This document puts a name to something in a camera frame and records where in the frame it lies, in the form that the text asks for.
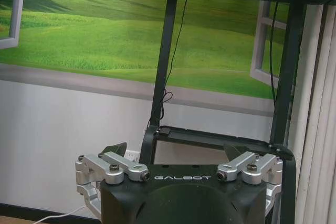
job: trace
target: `black metal frame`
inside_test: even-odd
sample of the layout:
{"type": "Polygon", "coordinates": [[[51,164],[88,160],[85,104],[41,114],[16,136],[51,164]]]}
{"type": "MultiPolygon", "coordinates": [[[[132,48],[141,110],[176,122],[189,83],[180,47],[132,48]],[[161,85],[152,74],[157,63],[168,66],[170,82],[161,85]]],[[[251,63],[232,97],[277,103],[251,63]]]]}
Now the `black metal frame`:
{"type": "Polygon", "coordinates": [[[150,125],[143,139],[140,162],[145,164],[154,163],[157,141],[195,145],[219,150],[223,150],[224,146],[234,146],[235,148],[246,149],[259,154],[276,154],[284,160],[280,223],[294,224],[296,163],[293,154],[284,144],[287,145],[285,143],[286,127],[290,113],[292,88],[299,60],[306,4],[296,0],[290,3],[270,144],[248,138],[160,126],[160,107],[164,96],[166,75],[169,66],[176,5],[177,0],[167,0],[150,125]]]}

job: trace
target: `green grass field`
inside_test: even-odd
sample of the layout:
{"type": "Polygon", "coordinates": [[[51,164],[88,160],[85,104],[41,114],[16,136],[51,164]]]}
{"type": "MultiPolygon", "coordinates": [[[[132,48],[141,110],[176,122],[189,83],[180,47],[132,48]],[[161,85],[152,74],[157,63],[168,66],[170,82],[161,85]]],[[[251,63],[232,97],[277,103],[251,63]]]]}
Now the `green grass field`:
{"type": "MultiPolygon", "coordinates": [[[[271,98],[269,86],[249,77],[258,5],[189,0],[169,84],[271,98]]],[[[10,6],[0,0],[0,38],[8,34],[10,6]]],[[[25,0],[19,46],[1,50],[0,62],[154,82],[164,9],[165,0],[25,0]]],[[[281,6],[279,19],[286,13],[281,6]]],[[[275,33],[275,73],[283,36],[275,33]]]]}

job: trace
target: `black cable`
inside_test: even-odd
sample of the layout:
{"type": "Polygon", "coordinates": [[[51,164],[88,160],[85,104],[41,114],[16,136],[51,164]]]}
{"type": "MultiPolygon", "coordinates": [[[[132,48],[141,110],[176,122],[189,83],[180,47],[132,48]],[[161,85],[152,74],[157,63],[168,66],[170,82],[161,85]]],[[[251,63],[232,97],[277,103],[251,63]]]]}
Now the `black cable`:
{"type": "Polygon", "coordinates": [[[270,75],[271,75],[271,86],[272,86],[272,96],[273,96],[274,106],[275,106],[275,103],[276,103],[276,96],[275,96],[275,88],[274,88],[274,80],[273,80],[272,46],[273,46],[274,26],[275,26],[275,20],[276,20],[276,17],[277,17],[278,6],[279,6],[279,2],[276,2],[275,7],[274,7],[271,34],[270,34],[270,38],[269,38],[269,72],[270,72],[270,75]]]}
{"type": "Polygon", "coordinates": [[[188,0],[185,0],[185,2],[184,2],[184,7],[183,7],[183,12],[182,12],[182,20],[181,20],[180,30],[178,31],[178,35],[177,35],[177,39],[176,39],[176,43],[175,43],[175,49],[174,49],[173,57],[172,57],[172,60],[171,60],[171,63],[170,63],[170,70],[169,70],[169,74],[168,74],[168,76],[167,76],[167,78],[166,78],[166,82],[165,82],[165,84],[164,84],[164,88],[166,88],[168,79],[169,79],[170,74],[172,73],[172,70],[173,70],[173,61],[174,61],[174,58],[175,58],[177,45],[178,45],[178,43],[179,43],[179,39],[180,39],[181,31],[182,31],[182,26],[183,26],[183,21],[184,21],[185,9],[186,9],[186,7],[187,7],[187,2],[188,2],[188,0]]]}
{"type": "MultiPolygon", "coordinates": [[[[164,106],[163,104],[169,100],[171,100],[173,98],[173,93],[171,91],[167,91],[166,89],[166,86],[167,86],[167,83],[168,83],[168,79],[172,73],[172,70],[173,70],[173,63],[174,63],[174,58],[175,58],[175,54],[176,54],[176,50],[177,50],[177,46],[178,46],[178,43],[179,43],[179,39],[180,39],[180,35],[181,35],[181,31],[182,31],[182,27],[183,27],[183,21],[184,21],[184,15],[185,15],[185,9],[187,7],[187,2],[188,0],[185,0],[184,2],[184,7],[183,7],[183,12],[182,12],[182,20],[181,20],[181,25],[180,25],[180,29],[178,31],[178,35],[177,35],[177,39],[176,39],[176,43],[175,43],[175,48],[174,48],[174,52],[173,52],[173,56],[172,56],[172,60],[171,60],[171,63],[170,63],[170,70],[169,70],[169,73],[167,75],[167,78],[166,78],[166,81],[164,83],[164,88],[163,88],[163,96],[162,96],[162,99],[160,101],[160,104],[158,106],[155,107],[155,109],[153,110],[153,113],[158,109],[158,107],[160,106],[160,118],[158,118],[157,120],[162,120],[163,117],[164,117],[164,106]]],[[[150,124],[150,121],[151,119],[153,118],[153,114],[151,114],[151,117],[149,118],[148,120],[148,124],[147,124],[147,127],[149,126],[150,124]]]]}

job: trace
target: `wooden floor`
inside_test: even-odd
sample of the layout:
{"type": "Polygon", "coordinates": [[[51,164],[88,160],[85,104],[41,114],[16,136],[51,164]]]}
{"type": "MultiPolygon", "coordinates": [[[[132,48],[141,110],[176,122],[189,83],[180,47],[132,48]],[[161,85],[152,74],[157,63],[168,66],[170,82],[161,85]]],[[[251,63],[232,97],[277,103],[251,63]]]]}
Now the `wooden floor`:
{"type": "Polygon", "coordinates": [[[34,222],[30,220],[22,220],[6,216],[0,216],[0,224],[31,224],[31,223],[34,222]]]}

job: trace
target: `painted window frame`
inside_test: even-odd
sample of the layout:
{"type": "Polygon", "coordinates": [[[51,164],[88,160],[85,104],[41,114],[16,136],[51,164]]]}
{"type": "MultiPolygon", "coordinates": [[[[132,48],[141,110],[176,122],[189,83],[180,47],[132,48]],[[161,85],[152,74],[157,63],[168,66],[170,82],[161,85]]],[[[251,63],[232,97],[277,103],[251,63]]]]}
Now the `painted window frame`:
{"type": "MultiPolygon", "coordinates": [[[[251,62],[250,76],[258,81],[261,81],[269,86],[271,86],[271,76],[270,73],[263,70],[263,60],[265,52],[265,44],[267,38],[267,27],[272,26],[273,20],[269,18],[271,2],[270,1],[260,1],[258,18],[257,18],[257,28],[256,36],[254,42],[253,56],[251,62]]],[[[286,30],[286,23],[275,21],[274,27],[282,30],[286,30]]],[[[273,76],[274,86],[278,87],[279,78],[273,76]]]]}
{"type": "Polygon", "coordinates": [[[13,0],[9,37],[0,39],[0,49],[18,46],[22,7],[23,0],[13,0]]]}

